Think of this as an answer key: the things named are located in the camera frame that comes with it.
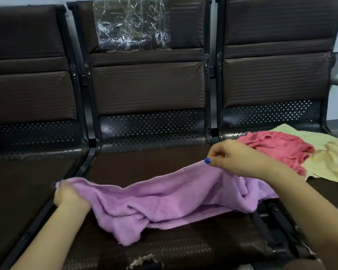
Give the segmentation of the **person's left hand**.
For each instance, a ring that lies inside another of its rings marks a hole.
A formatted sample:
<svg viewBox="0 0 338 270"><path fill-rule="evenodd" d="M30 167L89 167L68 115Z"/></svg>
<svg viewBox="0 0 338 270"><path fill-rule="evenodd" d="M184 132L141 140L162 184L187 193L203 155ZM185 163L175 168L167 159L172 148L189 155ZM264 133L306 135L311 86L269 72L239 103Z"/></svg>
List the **person's left hand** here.
<svg viewBox="0 0 338 270"><path fill-rule="evenodd" d="M64 194L54 194L54 204L58 207L62 204L79 207L89 211L90 203L85 200L77 190L66 181L66 191Z"/></svg>

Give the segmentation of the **person's right hand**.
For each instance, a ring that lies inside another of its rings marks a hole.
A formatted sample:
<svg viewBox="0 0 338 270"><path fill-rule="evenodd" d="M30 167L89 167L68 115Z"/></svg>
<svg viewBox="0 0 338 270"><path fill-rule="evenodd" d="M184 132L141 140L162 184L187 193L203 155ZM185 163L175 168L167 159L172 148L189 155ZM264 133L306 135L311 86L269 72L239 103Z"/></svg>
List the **person's right hand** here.
<svg viewBox="0 0 338 270"><path fill-rule="evenodd" d="M274 175L272 158L238 141L214 144L207 157L226 157L228 171L238 176L268 180Z"/></svg>

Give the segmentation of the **purple towel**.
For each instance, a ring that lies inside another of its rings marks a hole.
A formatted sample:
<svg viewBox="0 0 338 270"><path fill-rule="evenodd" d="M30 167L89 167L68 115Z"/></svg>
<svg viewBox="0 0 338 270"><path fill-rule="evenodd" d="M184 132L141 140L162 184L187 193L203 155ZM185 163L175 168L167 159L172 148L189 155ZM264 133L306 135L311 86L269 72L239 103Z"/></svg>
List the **purple towel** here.
<svg viewBox="0 0 338 270"><path fill-rule="evenodd" d="M264 181L239 177L200 161L174 173L127 187L66 179L91 204L100 228L129 246L144 229L169 230L231 211L253 213L278 198Z"/></svg>

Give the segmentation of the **person's right forearm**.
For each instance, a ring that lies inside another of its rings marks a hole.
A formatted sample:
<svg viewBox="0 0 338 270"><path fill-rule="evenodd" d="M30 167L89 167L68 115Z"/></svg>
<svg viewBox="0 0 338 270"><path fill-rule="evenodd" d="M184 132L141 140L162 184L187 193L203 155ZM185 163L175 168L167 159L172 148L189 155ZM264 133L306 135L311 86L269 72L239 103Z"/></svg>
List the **person's right forearm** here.
<svg viewBox="0 0 338 270"><path fill-rule="evenodd" d="M338 209L281 163L269 164L256 177L275 190L326 270L338 270Z"/></svg>

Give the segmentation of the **person's left forearm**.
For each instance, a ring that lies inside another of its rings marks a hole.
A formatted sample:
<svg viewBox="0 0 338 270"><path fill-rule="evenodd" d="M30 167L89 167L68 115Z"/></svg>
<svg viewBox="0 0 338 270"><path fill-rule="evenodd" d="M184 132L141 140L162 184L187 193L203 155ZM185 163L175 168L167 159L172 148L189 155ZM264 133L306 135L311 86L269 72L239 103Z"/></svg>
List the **person's left forearm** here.
<svg viewBox="0 0 338 270"><path fill-rule="evenodd" d="M90 210L85 200L63 201L10 270L62 270Z"/></svg>

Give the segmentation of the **pink towel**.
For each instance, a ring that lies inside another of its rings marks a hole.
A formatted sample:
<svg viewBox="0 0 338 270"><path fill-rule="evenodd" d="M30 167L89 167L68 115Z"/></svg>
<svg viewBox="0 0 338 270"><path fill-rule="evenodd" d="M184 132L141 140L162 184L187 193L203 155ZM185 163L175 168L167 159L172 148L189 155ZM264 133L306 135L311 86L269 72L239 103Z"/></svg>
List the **pink towel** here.
<svg viewBox="0 0 338 270"><path fill-rule="evenodd" d="M280 161L301 176L307 173L302 163L315 152L315 147L300 137L277 131L248 132L237 141Z"/></svg>

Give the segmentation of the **brown padded bench seat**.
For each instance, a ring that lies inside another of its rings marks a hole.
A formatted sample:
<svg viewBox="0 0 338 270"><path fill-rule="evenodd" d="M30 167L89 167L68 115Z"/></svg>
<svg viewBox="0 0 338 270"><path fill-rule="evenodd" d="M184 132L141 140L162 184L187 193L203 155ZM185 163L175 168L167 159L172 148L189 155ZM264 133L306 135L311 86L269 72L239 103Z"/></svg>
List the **brown padded bench seat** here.
<svg viewBox="0 0 338 270"><path fill-rule="evenodd" d="M64 5L0 7L0 270L53 206L53 183L89 151Z"/></svg>
<svg viewBox="0 0 338 270"><path fill-rule="evenodd" d="M216 0L219 139L326 125L338 0Z"/></svg>

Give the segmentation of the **pale yellow towel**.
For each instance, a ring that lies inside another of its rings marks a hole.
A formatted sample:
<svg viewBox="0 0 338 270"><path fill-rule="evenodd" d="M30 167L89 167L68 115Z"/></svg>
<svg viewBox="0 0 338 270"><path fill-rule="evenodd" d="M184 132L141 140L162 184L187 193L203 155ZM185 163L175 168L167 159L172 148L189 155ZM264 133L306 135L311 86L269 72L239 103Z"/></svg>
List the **pale yellow towel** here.
<svg viewBox="0 0 338 270"><path fill-rule="evenodd" d="M287 124L282 124L280 126L277 126L271 131L283 132L289 135L297 136L301 138L303 141L305 141L306 143L311 144L315 148L315 150L325 150L325 145L327 143L338 139L337 137L334 137L328 134L296 130L295 128Z"/></svg>

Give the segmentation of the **brown seat with torn cushion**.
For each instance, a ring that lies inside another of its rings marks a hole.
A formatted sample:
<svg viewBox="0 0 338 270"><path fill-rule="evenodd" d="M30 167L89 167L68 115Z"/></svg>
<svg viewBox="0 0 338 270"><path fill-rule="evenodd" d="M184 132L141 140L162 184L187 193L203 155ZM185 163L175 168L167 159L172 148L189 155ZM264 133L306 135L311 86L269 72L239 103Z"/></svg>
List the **brown seat with torn cushion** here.
<svg viewBox="0 0 338 270"><path fill-rule="evenodd" d="M85 177L126 187L203 160L212 144L210 11L212 0L169 0L171 49L101 51L94 1L68 2L84 62L81 86L90 105L95 155ZM89 213L66 268L232 270L271 262L250 214L228 212L170 230L146 228L130 246L117 243Z"/></svg>

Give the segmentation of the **clear plastic wrap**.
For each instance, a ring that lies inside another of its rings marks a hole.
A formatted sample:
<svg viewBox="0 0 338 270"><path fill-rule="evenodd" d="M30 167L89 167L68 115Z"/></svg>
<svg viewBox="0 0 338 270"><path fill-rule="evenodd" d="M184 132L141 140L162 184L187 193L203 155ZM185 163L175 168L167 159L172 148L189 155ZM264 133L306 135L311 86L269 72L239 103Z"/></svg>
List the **clear plastic wrap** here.
<svg viewBox="0 0 338 270"><path fill-rule="evenodd" d="M169 0L95 0L101 51L171 49Z"/></svg>

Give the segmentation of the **black metal bench frame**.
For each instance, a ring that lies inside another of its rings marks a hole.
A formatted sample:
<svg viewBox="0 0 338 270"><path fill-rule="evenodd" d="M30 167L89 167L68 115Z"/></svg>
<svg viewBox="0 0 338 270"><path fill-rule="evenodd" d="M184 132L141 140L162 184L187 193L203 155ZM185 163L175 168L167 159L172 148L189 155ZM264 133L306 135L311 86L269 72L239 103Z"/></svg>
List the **black metal bench frame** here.
<svg viewBox="0 0 338 270"><path fill-rule="evenodd" d="M250 215L276 261L287 263L295 259L316 258L279 199L260 202Z"/></svg>

